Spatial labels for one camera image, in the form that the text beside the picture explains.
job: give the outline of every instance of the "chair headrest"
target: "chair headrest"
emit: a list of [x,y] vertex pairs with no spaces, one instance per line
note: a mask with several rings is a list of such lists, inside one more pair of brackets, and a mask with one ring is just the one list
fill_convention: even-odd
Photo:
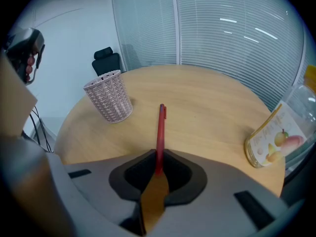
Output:
[[94,59],[100,60],[110,56],[111,54],[113,54],[113,50],[110,47],[107,47],[102,50],[96,51],[94,53]]

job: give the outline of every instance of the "wooden table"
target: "wooden table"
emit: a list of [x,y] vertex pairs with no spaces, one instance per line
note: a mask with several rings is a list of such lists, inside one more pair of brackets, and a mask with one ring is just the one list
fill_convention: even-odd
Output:
[[165,147],[230,164],[280,195],[285,162],[252,167],[245,138],[270,115],[246,86],[194,66],[167,65],[122,74],[133,113],[108,124],[87,96],[70,111],[55,145],[64,164],[146,152],[156,147],[158,113],[167,106]]

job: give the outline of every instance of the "fruit illustration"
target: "fruit illustration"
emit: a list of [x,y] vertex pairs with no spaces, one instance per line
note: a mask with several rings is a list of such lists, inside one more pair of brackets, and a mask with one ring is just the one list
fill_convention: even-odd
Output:
[[283,156],[287,156],[295,149],[299,148],[304,143],[304,138],[299,135],[294,135],[286,138],[281,146],[281,153]]
[[278,132],[275,136],[275,145],[281,147],[285,140],[288,138],[288,133],[282,129],[282,132]]
[[268,144],[268,149],[269,149],[269,155],[272,155],[276,151],[275,147],[270,143]]
[[283,155],[281,154],[280,151],[275,151],[273,154],[267,155],[266,160],[269,162],[274,162],[274,161],[281,159],[282,157],[283,157]]

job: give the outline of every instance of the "pink basket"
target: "pink basket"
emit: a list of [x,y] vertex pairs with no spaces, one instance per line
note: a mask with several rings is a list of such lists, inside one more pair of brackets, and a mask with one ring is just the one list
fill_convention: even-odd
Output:
[[121,122],[133,111],[133,106],[120,76],[120,70],[97,77],[87,83],[83,89],[109,123]]

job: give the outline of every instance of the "red marker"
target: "red marker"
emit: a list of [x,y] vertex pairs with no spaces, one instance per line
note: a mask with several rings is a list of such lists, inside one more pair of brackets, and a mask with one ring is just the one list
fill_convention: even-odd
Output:
[[157,147],[156,147],[156,175],[163,172],[163,150],[164,150],[164,120],[167,118],[167,107],[164,104],[160,105],[159,109],[159,122],[157,134]]

